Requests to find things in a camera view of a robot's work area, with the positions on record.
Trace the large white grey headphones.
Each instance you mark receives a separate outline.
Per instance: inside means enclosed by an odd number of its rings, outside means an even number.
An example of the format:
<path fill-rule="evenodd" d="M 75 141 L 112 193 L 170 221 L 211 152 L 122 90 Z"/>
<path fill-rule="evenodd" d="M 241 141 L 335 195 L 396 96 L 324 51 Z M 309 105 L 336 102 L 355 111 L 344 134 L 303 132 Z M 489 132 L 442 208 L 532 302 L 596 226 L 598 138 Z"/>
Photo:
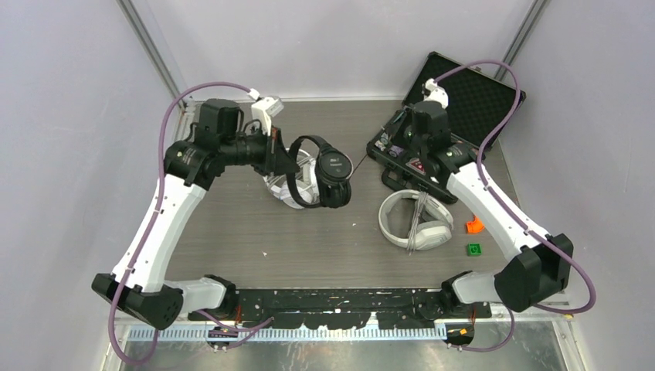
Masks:
<path fill-rule="evenodd" d="M 389 214 L 404 200 L 414 201 L 411 227 L 405 237 L 392 233 Z M 427 192 L 403 189 L 388 196 L 378 209 L 378 225 L 382 235 L 397 247 L 410 252 L 431 250 L 448 242 L 453 235 L 454 219 L 450 211 Z"/>

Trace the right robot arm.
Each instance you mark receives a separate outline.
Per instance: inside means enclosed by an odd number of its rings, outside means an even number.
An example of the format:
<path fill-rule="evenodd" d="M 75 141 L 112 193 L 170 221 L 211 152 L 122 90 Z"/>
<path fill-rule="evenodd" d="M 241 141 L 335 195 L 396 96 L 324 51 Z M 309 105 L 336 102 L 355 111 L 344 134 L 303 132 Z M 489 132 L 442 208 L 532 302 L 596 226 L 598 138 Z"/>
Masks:
<path fill-rule="evenodd" d="M 477 163 L 477 153 L 452 139 L 442 104 L 422 101 L 407 111 L 409 128 L 403 135 L 417 151 L 426 176 L 481 220 L 507 260 L 497 273 L 465 271 L 444 281 L 443 311 L 456 318 L 472 303 L 487 301 L 522 312 L 564 290 L 571 269 L 571 240 L 540 227 L 503 193 Z"/>

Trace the small white headphones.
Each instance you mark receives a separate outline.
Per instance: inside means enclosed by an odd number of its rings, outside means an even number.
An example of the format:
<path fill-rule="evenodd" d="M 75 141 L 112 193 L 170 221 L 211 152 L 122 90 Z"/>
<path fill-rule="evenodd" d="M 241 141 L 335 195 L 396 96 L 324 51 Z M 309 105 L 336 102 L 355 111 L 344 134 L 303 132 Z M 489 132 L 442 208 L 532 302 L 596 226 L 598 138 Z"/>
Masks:
<path fill-rule="evenodd" d="M 319 200 L 317 177 L 315 175 L 316 158 L 300 149 L 297 156 L 300 171 L 295 175 L 297 191 L 305 203 L 313 204 Z M 293 209 L 303 209 L 291 196 L 285 176 L 264 176 L 263 181 L 268 192 L 276 199 Z"/>

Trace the black headphones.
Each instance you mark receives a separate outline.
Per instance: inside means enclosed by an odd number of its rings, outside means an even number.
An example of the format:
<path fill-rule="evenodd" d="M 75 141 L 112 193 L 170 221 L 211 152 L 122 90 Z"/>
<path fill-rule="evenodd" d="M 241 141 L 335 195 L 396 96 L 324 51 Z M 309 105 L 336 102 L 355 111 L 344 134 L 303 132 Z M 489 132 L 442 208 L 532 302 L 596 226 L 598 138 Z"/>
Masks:
<path fill-rule="evenodd" d="M 313 142 L 318 153 L 315 161 L 314 174 L 317 180 L 319 200 L 317 203 L 307 203 L 297 189 L 295 175 L 298 172 L 297 154 L 302 142 Z M 285 174 L 287 186 L 292 200 L 305 209 L 327 207 L 337 209 L 349 204 L 351 200 L 350 178 L 354 171 L 352 160 L 343 152 L 337 150 L 318 135 L 302 135 L 289 147 L 288 154 L 296 165 L 296 169 Z"/>

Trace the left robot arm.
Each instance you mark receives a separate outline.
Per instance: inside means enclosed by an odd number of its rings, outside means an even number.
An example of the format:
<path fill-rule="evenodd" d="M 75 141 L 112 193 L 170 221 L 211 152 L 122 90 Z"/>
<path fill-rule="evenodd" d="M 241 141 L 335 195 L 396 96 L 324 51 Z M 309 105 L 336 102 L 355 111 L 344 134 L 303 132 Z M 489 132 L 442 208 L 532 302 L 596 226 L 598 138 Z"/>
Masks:
<path fill-rule="evenodd" d="M 232 100 L 200 104 L 191 134 L 165 151 L 164 179 L 137 236 L 109 274 L 97 274 L 92 289 L 122 312 L 157 330 L 179 315 L 209 310 L 219 320 L 236 313 L 234 283 L 207 274 L 198 280 L 167 281 L 165 273 L 179 238 L 215 178 L 227 166 L 250 165 L 260 175 L 286 175 L 299 169 L 283 145 L 272 118 L 283 110 L 278 97 L 264 97 L 251 106 L 260 128 L 243 130 L 243 111 Z"/>

